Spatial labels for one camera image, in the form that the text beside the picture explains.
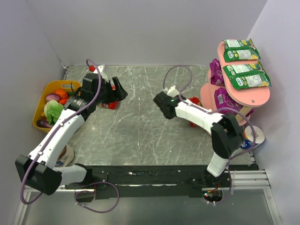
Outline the red candy bag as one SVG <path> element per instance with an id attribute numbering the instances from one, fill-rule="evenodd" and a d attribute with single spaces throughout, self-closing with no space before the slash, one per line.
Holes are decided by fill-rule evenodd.
<path id="1" fill-rule="evenodd" d="M 99 105 L 107 109 L 115 109 L 117 107 L 117 103 L 118 101 L 115 101 L 113 103 L 100 103 Z"/>
<path id="2" fill-rule="evenodd" d="M 189 98 L 189 100 L 190 100 L 192 103 L 194 103 L 194 104 L 196 104 L 196 105 L 198 105 L 198 106 L 202 106 L 200 99 L 197 98 L 197 97 L 191 97 L 191 98 Z M 194 123 L 191 122 L 191 121 L 189 122 L 189 124 L 190 124 L 190 126 L 191 126 L 192 128 L 197 127 L 197 125 L 194 124 Z"/>

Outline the purple candy bag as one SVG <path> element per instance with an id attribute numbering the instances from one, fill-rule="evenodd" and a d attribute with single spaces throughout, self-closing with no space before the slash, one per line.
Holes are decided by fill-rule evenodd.
<path id="1" fill-rule="evenodd" d="M 241 104 L 237 103 L 229 96 L 226 88 L 220 87 L 217 90 L 215 90 L 214 100 L 217 109 L 226 107 L 240 111 L 243 108 Z"/>
<path id="2" fill-rule="evenodd" d="M 223 78 L 222 69 L 220 66 L 220 61 L 218 59 L 214 59 L 210 63 L 210 71 L 211 71 L 210 83 L 218 86 L 224 86 L 225 82 Z"/>

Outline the green candy bag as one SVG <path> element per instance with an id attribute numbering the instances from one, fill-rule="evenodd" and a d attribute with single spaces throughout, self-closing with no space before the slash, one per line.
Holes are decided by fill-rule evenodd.
<path id="1" fill-rule="evenodd" d="M 271 86 L 270 78 L 260 62 L 227 65 L 223 70 L 236 90 Z"/>
<path id="2" fill-rule="evenodd" d="M 248 40 L 225 39 L 224 44 L 225 62 L 259 60 L 261 58 L 251 38 Z"/>

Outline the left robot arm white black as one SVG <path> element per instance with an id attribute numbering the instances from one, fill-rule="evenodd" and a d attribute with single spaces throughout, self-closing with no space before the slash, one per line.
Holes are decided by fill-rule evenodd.
<path id="1" fill-rule="evenodd" d="M 44 140 L 28 156 L 20 155 L 15 161 L 22 183 L 46 195 L 53 194 L 61 185 L 88 185 L 92 169 L 82 164 L 57 168 L 56 161 L 98 104 L 122 101 L 127 95 L 116 76 L 106 81 L 98 74 L 87 74 Z"/>

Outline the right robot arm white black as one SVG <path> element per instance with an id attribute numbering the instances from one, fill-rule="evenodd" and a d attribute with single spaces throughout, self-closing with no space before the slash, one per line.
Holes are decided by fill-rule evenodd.
<path id="1" fill-rule="evenodd" d="M 220 176 L 227 167 L 229 158 L 245 140 L 243 129 L 235 116 L 208 111 L 180 95 L 171 97 L 164 92 L 158 93 L 153 101 L 165 118 L 188 120 L 211 135 L 214 154 L 207 171 L 214 177 Z"/>

